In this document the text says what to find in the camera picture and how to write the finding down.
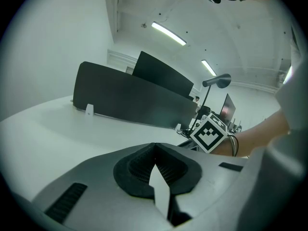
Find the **white bracket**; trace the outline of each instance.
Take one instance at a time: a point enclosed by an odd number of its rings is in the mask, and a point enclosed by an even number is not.
[[[181,129],[181,124],[178,123],[174,130],[177,132],[177,131],[179,131],[180,129]]]
[[[93,117],[94,115],[94,106],[93,104],[88,104],[86,108],[85,117]]]

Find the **computer monitor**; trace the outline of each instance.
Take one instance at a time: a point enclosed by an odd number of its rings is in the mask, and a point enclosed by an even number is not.
[[[156,85],[173,91],[185,98],[193,88],[193,83],[172,67],[141,51],[133,74]]]
[[[231,119],[235,112],[235,106],[229,96],[227,94],[225,103],[223,104],[223,107],[221,109],[221,112],[219,114],[219,119],[226,124],[226,126],[229,126],[229,123],[231,122]]]

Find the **ceiling light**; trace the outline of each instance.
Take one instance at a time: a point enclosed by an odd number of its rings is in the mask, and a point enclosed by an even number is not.
[[[153,22],[152,23],[152,27],[158,29],[159,31],[167,34],[169,37],[173,38],[177,43],[181,44],[181,45],[185,45],[186,42],[181,39],[179,36],[177,36],[176,34],[174,34],[173,32],[171,32],[169,29],[163,27],[162,25],[158,24],[157,22]]]
[[[206,60],[202,60],[201,62],[202,62],[203,65],[208,69],[208,71],[210,71],[210,73],[211,73],[213,76],[216,76],[214,70],[210,67],[210,65],[206,62]]]
[[[292,66],[289,68],[289,71],[288,71],[287,76],[285,77],[283,83],[286,83],[291,76],[292,76]]]

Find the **black vent slot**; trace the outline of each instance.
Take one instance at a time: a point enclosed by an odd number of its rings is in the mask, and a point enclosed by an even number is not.
[[[139,181],[149,184],[152,169],[155,165],[154,149],[139,154],[129,164],[129,172]]]
[[[235,165],[235,164],[229,164],[229,163],[221,163],[221,164],[219,164],[219,166],[230,169],[230,170],[234,170],[234,171],[237,171],[237,172],[241,172],[242,169],[243,169],[243,166]]]
[[[180,179],[188,170],[184,162],[165,150],[156,150],[155,162],[168,186]]]
[[[57,201],[45,211],[45,214],[59,223],[63,223],[87,186],[81,183],[71,185]]]

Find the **hand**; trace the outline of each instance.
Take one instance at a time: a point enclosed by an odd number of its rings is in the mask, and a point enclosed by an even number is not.
[[[211,151],[211,154],[233,156],[233,148],[230,138],[226,137],[214,150]]]

